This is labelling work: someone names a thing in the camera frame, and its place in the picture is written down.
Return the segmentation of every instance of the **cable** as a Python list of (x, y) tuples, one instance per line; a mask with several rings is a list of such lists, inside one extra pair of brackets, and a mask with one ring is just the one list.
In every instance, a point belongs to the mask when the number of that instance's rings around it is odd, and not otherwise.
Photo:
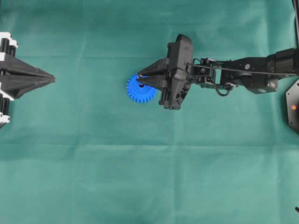
[(216, 89), (216, 92), (218, 93), (218, 95), (221, 96), (221, 97), (226, 97), (226, 96), (228, 96), (229, 93), (232, 91), (232, 88), (230, 88), (230, 89), (227, 89), (227, 90), (226, 90), (226, 93), (225, 93), (225, 94), (223, 94), (223, 93), (221, 93), (221, 92), (219, 91), (219, 88), (218, 88), (218, 87), (215, 87), (215, 89)]
[(251, 74), (266, 74), (266, 75), (275, 75), (275, 76), (282, 76), (282, 75), (288, 75), (288, 76), (296, 76), (297, 74), (294, 73), (272, 73), (272, 72), (259, 72), (259, 71), (246, 71), (246, 70), (239, 70), (239, 69), (227, 69), (227, 68), (218, 68), (218, 67), (211, 67), (211, 66), (205, 66), (200, 64), (190, 64), (186, 63), (187, 65), (190, 65), (192, 67), (200, 67), (200, 68), (206, 68), (206, 69), (213, 69), (213, 70), (226, 70), (226, 71), (237, 71), (237, 72), (246, 72)]

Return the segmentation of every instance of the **green cloth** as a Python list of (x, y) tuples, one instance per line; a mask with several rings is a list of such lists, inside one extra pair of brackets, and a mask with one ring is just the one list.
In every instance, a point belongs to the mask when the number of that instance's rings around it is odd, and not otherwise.
[(290, 0), (7, 0), (0, 31), (56, 83), (0, 130), (1, 224), (297, 224), (299, 136), (285, 92), (192, 86), (180, 111), (138, 105), (135, 72), (178, 34), (195, 57), (295, 46)]

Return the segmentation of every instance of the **robotic arm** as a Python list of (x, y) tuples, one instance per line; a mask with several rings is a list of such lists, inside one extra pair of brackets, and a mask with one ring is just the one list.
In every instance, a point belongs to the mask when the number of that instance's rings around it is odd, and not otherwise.
[[(215, 89), (222, 97), (239, 85), (262, 94), (277, 91), (280, 79), (299, 74), (298, 49), (235, 61), (199, 60), (193, 58), (193, 51), (190, 38), (178, 35), (176, 42), (168, 44), (166, 58), (138, 73), (140, 83), (161, 91), (159, 104), (165, 109), (179, 110), (192, 84)], [(217, 70), (221, 70), (220, 83), (216, 83)]]
[(54, 76), (15, 58), (18, 43), (0, 32), (0, 128), (10, 122), (9, 103), (55, 81)]

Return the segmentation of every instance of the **blue gear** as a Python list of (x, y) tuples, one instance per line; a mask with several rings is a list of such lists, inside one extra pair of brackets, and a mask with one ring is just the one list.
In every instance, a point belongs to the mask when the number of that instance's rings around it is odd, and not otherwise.
[(145, 104), (150, 102), (156, 95), (157, 89), (148, 86), (143, 85), (137, 81), (138, 75), (133, 75), (128, 81), (127, 81), (127, 93), (128, 96), (139, 104)]

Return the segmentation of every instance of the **black hexagonal plate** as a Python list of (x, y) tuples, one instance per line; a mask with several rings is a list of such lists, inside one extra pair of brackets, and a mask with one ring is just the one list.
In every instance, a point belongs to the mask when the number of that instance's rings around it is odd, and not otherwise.
[(299, 79), (286, 92), (286, 104), (288, 109), (289, 126), (299, 133)]

